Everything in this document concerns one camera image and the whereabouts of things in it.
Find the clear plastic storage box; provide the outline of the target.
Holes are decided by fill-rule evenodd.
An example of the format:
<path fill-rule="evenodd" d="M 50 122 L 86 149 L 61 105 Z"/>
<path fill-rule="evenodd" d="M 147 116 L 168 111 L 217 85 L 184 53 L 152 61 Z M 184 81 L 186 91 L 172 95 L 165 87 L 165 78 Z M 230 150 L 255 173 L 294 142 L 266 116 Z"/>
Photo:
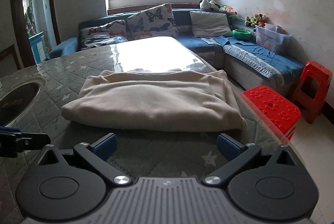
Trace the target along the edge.
<path fill-rule="evenodd" d="M 256 27 L 256 43 L 272 51 L 276 54 L 285 54 L 288 45 L 290 44 L 291 36 L 283 33 L 278 33 L 271 29 Z"/>

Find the far red plastic stool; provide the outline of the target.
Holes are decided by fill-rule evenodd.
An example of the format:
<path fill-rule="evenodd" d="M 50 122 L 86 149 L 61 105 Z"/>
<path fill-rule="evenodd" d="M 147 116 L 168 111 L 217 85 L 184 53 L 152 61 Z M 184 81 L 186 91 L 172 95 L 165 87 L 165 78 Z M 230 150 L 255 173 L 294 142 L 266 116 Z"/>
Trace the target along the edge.
<path fill-rule="evenodd" d="M 304 119 L 312 124 L 320 114 L 332 80 L 332 72 L 316 61 L 304 66 L 292 102 L 302 108 Z"/>

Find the black round induction cooktop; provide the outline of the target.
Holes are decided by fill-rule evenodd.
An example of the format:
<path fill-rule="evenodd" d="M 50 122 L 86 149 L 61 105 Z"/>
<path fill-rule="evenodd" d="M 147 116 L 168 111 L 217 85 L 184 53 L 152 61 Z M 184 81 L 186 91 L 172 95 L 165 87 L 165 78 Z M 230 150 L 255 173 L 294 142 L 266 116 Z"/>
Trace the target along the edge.
<path fill-rule="evenodd" d="M 1 99 L 1 126 L 16 119 L 37 96 L 40 85 L 27 83 L 15 88 Z"/>

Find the red plastic stool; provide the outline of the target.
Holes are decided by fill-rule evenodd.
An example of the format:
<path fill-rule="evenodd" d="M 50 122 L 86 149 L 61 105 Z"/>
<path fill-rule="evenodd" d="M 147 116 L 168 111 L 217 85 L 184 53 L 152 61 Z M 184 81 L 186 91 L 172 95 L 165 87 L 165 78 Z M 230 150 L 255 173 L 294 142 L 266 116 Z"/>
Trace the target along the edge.
<path fill-rule="evenodd" d="M 304 119 L 312 124 L 320 114 L 332 80 L 332 72 L 316 61 L 304 66 L 292 102 L 302 108 Z"/>
<path fill-rule="evenodd" d="M 296 105 L 265 85 L 248 89 L 241 97 L 283 144 L 290 142 L 301 117 Z"/>

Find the green plastic bowl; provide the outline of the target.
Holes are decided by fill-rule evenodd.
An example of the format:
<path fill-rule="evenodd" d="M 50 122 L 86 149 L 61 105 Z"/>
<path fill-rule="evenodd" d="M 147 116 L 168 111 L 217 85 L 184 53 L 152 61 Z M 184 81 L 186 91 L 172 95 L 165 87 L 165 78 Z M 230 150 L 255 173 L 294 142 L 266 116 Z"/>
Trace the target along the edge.
<path fill-rule="evenodd" d="M 246 30 L 242 30 L 242 29 L 234 29 L 232 31 L 233 36 L 238 39 L 238 40 L 251 40 L 252 39 L 252 33 Z"/>

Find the blue white small cabinet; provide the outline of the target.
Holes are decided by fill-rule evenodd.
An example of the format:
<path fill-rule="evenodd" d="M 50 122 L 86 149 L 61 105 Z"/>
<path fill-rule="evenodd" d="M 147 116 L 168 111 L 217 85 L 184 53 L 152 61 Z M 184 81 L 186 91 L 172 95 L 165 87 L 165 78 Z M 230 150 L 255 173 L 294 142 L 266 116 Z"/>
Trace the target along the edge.
<path fill-rule="evenodd" d="M 30 48 L 36 64 L 42 63 L 50 59 L 47 47 L 45 46 L 45 33 L 44 31 L 37 33 L 28 38 Z"/>

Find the panda plush toy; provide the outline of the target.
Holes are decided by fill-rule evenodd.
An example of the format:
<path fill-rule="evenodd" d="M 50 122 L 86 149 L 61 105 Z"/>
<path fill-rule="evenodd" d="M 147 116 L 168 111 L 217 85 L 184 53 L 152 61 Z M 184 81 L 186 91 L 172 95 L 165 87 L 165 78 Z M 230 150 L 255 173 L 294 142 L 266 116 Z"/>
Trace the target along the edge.
<path fill-rule="evenodd" d="M 199 7 L 201 10 L 220 10 L 220 5 L 218 5 L 215 1 L 211 0 L 201 0 L 199 3 Z"/>

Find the right butterfly print pillow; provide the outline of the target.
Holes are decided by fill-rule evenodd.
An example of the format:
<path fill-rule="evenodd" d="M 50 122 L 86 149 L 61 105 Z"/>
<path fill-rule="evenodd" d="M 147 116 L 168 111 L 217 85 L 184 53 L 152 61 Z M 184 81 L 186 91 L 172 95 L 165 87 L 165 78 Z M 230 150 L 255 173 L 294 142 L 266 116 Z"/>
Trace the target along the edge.
<path fill-rule="evenodd" d="M 170 3 L 133 14 L 127 18 L 127 24 L 135 40 L 157 36 L 179 36 Z"/>

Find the near red plastic stool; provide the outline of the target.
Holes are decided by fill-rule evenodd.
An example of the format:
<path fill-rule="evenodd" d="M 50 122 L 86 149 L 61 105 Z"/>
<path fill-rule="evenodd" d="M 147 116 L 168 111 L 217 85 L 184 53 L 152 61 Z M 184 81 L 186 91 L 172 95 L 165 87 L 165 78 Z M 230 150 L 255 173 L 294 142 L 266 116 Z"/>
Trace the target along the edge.
<path fill-rule="evenodd" d="M 296 105 L 265 85 L 248 89 L 241 97 L 283 144 L 290 142 L 301 117 Z"/>

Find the colourful plush toys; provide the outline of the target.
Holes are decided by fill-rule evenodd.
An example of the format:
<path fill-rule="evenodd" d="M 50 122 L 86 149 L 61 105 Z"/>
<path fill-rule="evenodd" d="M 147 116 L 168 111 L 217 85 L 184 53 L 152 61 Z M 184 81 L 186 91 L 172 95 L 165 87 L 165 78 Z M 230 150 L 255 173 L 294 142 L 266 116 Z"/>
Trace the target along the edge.
<path fill-rule="evenodd" d="M 267 16 L 264 14 L 255 14 L 252 17 L 247 16 L 245 19 L 245 26 L 250 27 L 264 27 L 266 23 Z"/>

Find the cream beige garment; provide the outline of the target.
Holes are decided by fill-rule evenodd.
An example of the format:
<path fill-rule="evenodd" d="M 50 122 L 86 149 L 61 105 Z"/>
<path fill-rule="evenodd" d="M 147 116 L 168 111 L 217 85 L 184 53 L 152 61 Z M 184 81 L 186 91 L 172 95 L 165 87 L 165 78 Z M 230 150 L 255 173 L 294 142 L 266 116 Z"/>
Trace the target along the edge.
<path fill-rule="evenodd" d="M 102 71 L 61 114 L 88 126 L 167 132 L 242 130 L 247 122 L 225 71 Z"/>

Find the butterfly print pillow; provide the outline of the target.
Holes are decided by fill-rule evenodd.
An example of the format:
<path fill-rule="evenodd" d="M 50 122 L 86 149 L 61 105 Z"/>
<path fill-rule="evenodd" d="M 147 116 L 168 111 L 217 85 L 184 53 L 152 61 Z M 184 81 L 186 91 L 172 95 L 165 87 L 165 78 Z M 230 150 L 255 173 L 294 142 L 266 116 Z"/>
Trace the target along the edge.
<path fill-rule="evenodd" d="M 157 36 L 179 36 L 170 3 L 133 14 L 127 18 L 127 24 L 135 40 Z"/>
<path fill-rule="evenodd" d="M 126 22 L 114 20 L 100 26 L 82 28 L 80 42 L 81 50 L 127 42 Z"/>

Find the grey plain pillow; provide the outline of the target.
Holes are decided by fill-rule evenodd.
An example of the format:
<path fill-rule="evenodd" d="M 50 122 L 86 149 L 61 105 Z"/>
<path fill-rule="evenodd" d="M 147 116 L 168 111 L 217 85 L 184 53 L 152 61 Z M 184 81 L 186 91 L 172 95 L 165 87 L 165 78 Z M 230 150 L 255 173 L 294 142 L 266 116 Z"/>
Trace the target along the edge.
<path fill-rule="evenodd" d="M 195 37 L 231 36 L 227 16 L 224 13 L 190 11 L 192 33 Z"/>

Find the blue corner sofa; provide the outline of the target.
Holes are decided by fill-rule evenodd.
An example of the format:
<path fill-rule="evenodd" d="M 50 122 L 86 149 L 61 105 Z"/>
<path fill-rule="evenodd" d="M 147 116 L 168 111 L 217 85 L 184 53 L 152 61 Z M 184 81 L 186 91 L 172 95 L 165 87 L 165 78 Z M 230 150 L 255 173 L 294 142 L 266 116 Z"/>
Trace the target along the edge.
<path fill-rule="evenodd" d="M 195 37 L 191 28 L 190 11 L 210 12 L 208 10 L 172 9 L 172 11 L 179 32 L 179 36 L 173 38 L 211 63 L 214 68 L 224 68 L 244 88 L 254 87 L 255 79 L 253 76 L 258 75 L 266 80 L 272 88 L 279 89 L 298 79 L 304 69 L 304 63 L 299 60 L 287 55 L 276 54 L 253 43 L 252 40 L 238 40 L 233 36 L 233 33 L 228 37 Z M 79 25 L 79 30 L 100 26 L 114 20 L 124 20 L 126 22 L 127 41 L 135 41 L 127 24 L 127 18 L 131 15 L 133 14 L 125 16 L 110 15 L 83 22 Z M 78 36 L 70 37 L 57 45 L 49 53 L 49 57 L 53 59 L 79 51 L 83 51 L 81 50 L 80 32 Z"/>

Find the left butterfly print pillow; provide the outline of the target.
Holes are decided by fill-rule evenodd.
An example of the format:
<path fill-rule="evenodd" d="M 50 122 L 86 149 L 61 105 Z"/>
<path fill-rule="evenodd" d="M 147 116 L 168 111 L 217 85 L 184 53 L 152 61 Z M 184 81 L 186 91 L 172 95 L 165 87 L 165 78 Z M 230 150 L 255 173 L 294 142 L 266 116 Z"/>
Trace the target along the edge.
<path fill-rule="evenodd" d="M 127 42 L 126 22 L 114 20 L 100 26 L 82 28 L 80 42 L 81 50 Z"/>

